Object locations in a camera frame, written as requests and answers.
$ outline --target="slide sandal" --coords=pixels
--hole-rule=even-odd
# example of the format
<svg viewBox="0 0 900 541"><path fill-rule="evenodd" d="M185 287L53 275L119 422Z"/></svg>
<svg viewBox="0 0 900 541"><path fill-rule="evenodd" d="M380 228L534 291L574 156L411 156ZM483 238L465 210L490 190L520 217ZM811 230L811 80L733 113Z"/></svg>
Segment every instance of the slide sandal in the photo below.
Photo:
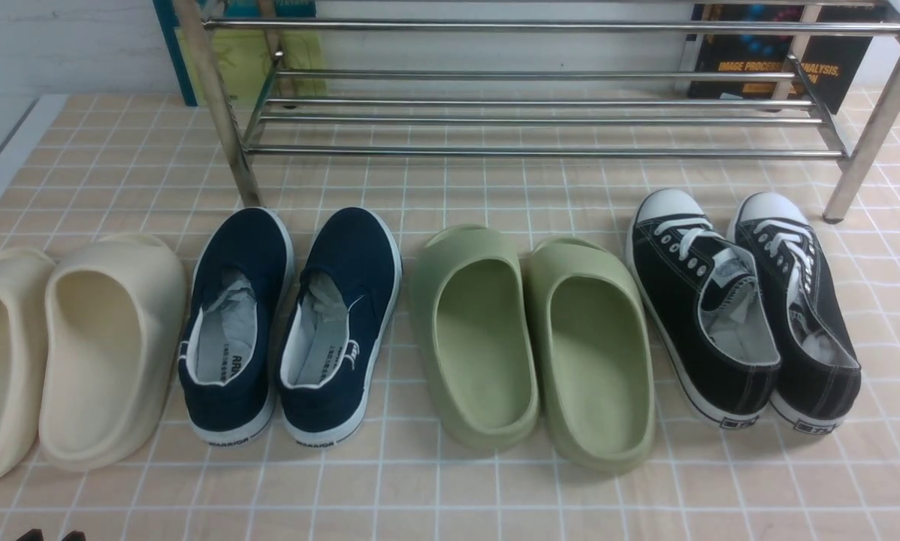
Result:
<svg viewBox="0 0 900 541"><path fill-rule="evenodd" d="M37 433L46 370L42 298L54 266L35 249L0 252L0 477L22 460Z"/></svg>
<svg viewBox="0 0 900 541"><path fill-rule="evenodd" d="M472 449L527 437L539 415L520 264L499 232L459 225L437 233L409 280L411 320L433 407Z"/></svg>
<svg viewBox="0 0 900 541"><path fill-rule="evenodd" d="M185 302L183 265L157 237L105 237L59 262L46 287L39 419L52 465L99 468L146 441L164 406Z"/></svg>
<svg viewBox="0 0 900 541"><path fill-rule="evenodd" d="M557 451L622 473L654 437L654 378L640 294L601 247L554 237L530 256L529 317Z"/></svg>

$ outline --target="book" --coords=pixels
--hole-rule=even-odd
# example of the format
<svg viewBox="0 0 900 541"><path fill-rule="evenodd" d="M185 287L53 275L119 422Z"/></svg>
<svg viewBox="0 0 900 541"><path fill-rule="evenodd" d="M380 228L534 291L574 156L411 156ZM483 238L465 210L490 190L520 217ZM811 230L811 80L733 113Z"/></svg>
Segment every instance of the book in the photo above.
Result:
<svg viewBox="0 0 900 541"><path fill-rule="evenodd" d="M718 21L800 21L801 6L711 5L702 20ZM882 20L883 9L873 7L825 6L820 22ZM697 54L694 71L782 71L784 58L793 38L789 35L705 35ZM808 40L801 59L808 79L821 101L837 113L844 97L868 52L871 38L830 37L814 35ZM769 98L775 83L702 82L687 88L691 98ZM799 95L791 89L789 97Z"/></svg>
<svg viewBox="0 0 900 541"><path fill-rule="evenodd" d="M206 0L199 0L200 6ZM186 105L203 105L202 89L195 68L189 59L186 37L180 30L171 0L153 0L159 27L166 41L169 58L180 83ZM274 0L278 17L316 17L316 3L298 0ZM259 17L255 0L230 0L227 17ZM264 32L259 30L219 29L213 32L213 51L216 52L220 75L231 101L253 106L264 85L270 68L270 56ZM319 34L311 31L286 31L281 35L282 50L292 68L323 69L323 54ZM293 81L296 95L326 95L326 81L299 79Z"/></svg>

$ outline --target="metal shoe rack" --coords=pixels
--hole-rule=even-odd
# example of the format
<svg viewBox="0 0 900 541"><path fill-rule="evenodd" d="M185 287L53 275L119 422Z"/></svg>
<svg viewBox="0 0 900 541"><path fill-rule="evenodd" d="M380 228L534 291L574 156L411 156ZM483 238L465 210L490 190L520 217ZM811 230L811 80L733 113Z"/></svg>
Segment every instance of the metal shoe rack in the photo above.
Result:
<svg viewBox="0 0 900 541"><path fill-rule="evenodd" d="M623 0L609 2L625 3ZM874 106L856 144L851 145L835 125L832 114L818 98L814 84L801 66L801 55L811 35L892 35L900 43L900 4L897 0L721 0L721 4L801 4L806 6L799 22L657 22L619 20L351 20L350 18L276 17L273 0L257 0L260 18L223 17L223 0L207 1L200 7L195 0L173 0L190 58L195 62L203 86L206 106L213 116L217 133L233 171L238 191L247 206L260 205L251 158L255 155L319 156L404 156L439 158L592 158L592 159L714 159L714 160L831 160L841 167L841 179L824 210L826 222L844 219L854 196L868 174L880 147L900 112L900 55L890 79ZM642 0L642 3L687 4L686 0ZM817 22L822 6L868 6L882 8L883 20L872 22ZM272 55L272 68L258 97L250 120L241 133L210 45L216 29L262 30ZM779 73L753 72L662 72L662 71L344 71L343 69L290 69L284 64L279 33L285 30L364 31L364 32L509 32L509 33L679 33L793 35L790 54ZM724 101L708 99L425 99L412 97L302 97L292 95L289 81L301 79L415 80L415 81L746 81L776 83L773 99ZM800 99L787 100L797 83ZM284 106L295 106L288 110ZM691 116L430 116L430 114L382 113L307 113L316 107L547 107L560 109L614 110L623 107L666 107L689 110ZM738 116L742 107L765 112L759 116ZM785 110L787 113L766 113ZM800 110L801 116L794 116ZM438 126L598 126L629 129L632 126L736 126L817 128L826 148L635 148L635 147L326 147L312 144L264 144L262 133L267 124L278 122L330 124L400 124Z"/></svg>

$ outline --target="sage green slide sandal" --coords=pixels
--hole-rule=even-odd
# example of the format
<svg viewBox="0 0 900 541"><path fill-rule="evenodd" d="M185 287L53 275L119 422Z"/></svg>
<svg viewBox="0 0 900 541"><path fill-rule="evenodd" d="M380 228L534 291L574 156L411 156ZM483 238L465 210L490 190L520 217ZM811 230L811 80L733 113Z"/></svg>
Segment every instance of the sage green slide sandal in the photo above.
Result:
<svg viewBox="0 0 900 541"><path fill-rule="evenodd" d="M621 260L553 237L530 256L528 315L557 451L621 473L654 437L654 377L640 294Z"/></svg>
<svg viewBox="0 0 900 541"><path fill-rule="evenodd" d="M539 395L516 251L501 233L458 225L433 236L409 278L411 321L433 407L471 449L527 437Z"/></svg>

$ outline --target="wall baseboard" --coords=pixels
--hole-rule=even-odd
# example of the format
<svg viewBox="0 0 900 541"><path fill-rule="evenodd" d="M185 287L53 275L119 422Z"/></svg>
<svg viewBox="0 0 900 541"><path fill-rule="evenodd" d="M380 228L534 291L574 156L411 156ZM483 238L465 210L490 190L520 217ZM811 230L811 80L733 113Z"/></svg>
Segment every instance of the wall baseboard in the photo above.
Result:
<svg viewBox="0 0 900 541"><path fill-rule="evenodd" d="M18 124L17 129L7 138L0 150L0 198L10 187L13 178L26 163L26 159L37 147L46 130L56 120L68 95L45 95L32 105L29 112Z"/></svg>

